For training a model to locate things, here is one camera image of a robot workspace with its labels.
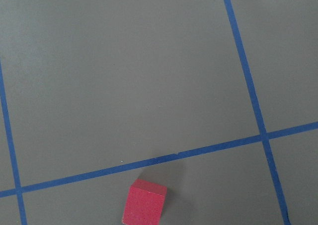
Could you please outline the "brown paper table mat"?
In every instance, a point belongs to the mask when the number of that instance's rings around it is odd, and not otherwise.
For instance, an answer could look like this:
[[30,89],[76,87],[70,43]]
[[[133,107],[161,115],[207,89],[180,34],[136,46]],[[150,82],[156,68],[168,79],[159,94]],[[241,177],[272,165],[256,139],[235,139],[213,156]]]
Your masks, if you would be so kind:
[[318,0],[0,0],[0,222],[318,222]]

